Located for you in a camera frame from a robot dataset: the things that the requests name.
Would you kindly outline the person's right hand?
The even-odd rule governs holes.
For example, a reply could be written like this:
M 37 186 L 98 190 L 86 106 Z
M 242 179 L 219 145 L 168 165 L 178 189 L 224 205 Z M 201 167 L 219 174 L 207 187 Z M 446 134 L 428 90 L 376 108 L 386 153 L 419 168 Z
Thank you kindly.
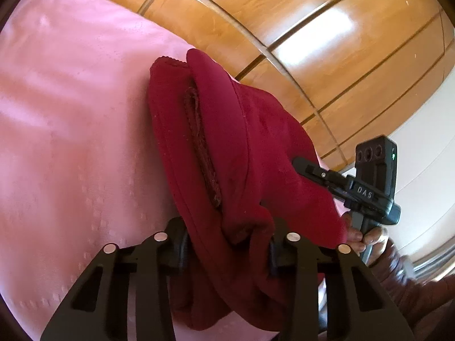
M 357 255 L 364 253 L 365 250 L 370 247 L 372 251 L 367 266 L 372 266 L 386 250 L 386 245 L 389 240 L 387 229 L 385 227 L 376 226 L 368 231 L 368 233 L 363 234 L 353 227 L 352 216 L 349 213 L 344 213 L 342 218 L 347 228 L 346 244 L 349 245 Z

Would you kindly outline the dark sleeved right forearm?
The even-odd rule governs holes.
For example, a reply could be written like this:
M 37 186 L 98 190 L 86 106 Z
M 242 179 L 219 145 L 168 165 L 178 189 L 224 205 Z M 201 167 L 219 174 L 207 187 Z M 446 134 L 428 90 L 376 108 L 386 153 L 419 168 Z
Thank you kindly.
M 416 282 L 405 273 L 404 258 L 392 241 L 370 269 L 403 314 L 416 340 L 455 340 L 454 275 L 425 284 Z

